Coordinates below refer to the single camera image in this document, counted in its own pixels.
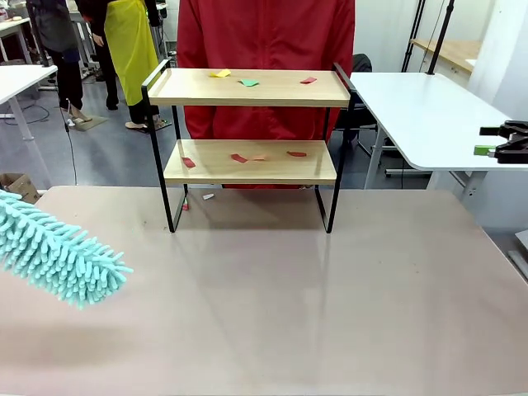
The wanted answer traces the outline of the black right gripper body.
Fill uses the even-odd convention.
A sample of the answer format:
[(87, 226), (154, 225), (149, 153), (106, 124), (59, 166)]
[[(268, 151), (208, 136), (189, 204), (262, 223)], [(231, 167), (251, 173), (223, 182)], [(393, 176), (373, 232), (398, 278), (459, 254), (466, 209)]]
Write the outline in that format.
[(498, 135), (507, 141), (495, 148), (494, 157), (502, 164), (527, 164), (527, 122), (508, 120)]

